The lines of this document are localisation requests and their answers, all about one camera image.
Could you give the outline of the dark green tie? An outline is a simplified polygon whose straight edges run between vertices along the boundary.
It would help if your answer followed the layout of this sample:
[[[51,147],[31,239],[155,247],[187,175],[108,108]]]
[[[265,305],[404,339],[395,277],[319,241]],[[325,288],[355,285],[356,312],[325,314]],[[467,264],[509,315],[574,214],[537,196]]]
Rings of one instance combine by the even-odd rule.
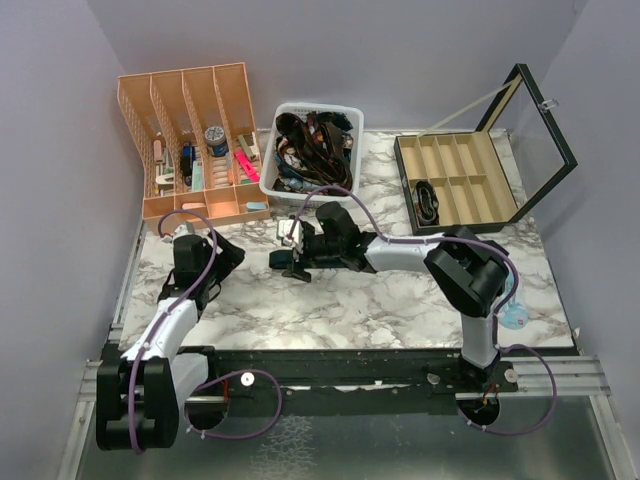
[[[281,249],[269,253],[269,267],[273,270],[286,270],[296,262],[293,250]]]

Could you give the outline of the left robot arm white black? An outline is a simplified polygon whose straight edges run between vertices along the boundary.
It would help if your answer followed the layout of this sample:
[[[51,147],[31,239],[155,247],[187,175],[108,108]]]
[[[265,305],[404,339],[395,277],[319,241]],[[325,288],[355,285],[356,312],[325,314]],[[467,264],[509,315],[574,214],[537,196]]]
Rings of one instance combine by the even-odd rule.
[[[217,232],[186,233],[173,239],[173,259],[141,337],[98,368],[96,443],[102,450],[172,446],[189,394],[210,394],[220,385],[221,371],[206,355],[179,350],[245,251]]]

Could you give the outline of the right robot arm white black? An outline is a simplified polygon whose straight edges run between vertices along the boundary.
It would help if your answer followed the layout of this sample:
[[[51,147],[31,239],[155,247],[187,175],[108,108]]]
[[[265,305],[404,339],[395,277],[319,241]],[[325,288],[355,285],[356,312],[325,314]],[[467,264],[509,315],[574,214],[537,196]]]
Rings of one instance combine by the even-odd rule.
[[[270,253],[271,269],[303,282],[310,282],[314,269],[430,275],[461,317],[461,383],[481,391],[494,381],[500,357],[498,312],[519,283],[506,250],[464,226],[419,237],[364,231],[337,202],[319,207],[316,219],[316,225],[296,216],[279,221],[276,237],[282,247]]]

